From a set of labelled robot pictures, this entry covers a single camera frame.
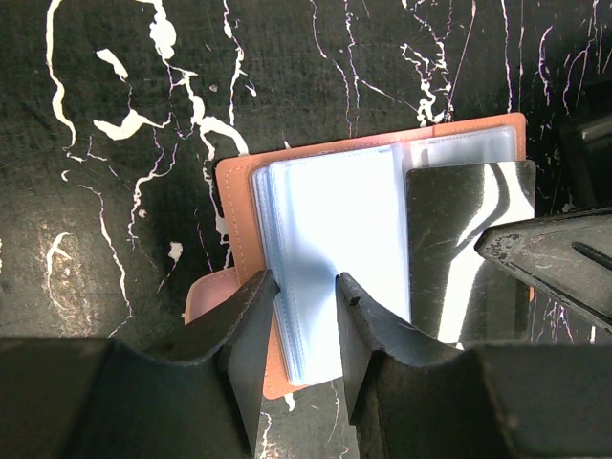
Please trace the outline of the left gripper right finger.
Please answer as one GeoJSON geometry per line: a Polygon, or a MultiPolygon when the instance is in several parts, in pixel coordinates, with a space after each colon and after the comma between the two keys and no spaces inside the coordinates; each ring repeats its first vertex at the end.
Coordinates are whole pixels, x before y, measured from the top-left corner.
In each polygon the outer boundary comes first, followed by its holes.
{"type": "Polygon", "coordinates": [[[344,393],[363,458],[607,458],[611,350],[459,350],[336,279],[344,393]]]}

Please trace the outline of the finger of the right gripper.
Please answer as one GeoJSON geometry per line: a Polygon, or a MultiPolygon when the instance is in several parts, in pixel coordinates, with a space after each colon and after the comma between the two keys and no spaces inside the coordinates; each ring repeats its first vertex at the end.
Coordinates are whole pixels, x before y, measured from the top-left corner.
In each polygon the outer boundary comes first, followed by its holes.
{"type": "Polygon", "coordinates": [[[611,208],[492,226],[474,249],[505,273],[611,331],[611,208]]]}

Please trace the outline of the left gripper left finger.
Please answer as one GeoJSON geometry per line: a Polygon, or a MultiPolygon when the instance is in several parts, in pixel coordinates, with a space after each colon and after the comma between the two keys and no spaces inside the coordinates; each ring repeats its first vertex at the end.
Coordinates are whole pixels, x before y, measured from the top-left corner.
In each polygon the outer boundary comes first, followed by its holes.
{"type": "Polygon", "coordinates": [[[5,458],[251,458],[273,299],[268,271],[145,350],[1,341],[5,458]]]}

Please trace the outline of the black card box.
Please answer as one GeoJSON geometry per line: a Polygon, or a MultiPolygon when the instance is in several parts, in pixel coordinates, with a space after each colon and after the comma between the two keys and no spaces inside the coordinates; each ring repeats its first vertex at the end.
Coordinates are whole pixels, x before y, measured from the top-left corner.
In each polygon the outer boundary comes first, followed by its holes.
{"type": "Polygon", "coordinates": [[[561,153],[579,208],[611,205],[611,115],[569,119],[560,129],[561,153]]]}

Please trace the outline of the pink leather card holder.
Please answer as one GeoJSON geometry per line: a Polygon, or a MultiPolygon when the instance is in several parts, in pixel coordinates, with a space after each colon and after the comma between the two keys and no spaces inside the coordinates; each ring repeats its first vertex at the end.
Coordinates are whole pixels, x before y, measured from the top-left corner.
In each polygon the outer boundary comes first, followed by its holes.
{"type": "Polygon", "coordinates": [[[224,159],[216,184],[234,264],[192,284],[186,321],[269,269],[280,292],[265,398],[339,377],[339,273],[352,274],[397,316],[410,316],[407,170],[521,161],[526,125],[511,113],[224,159]]]}

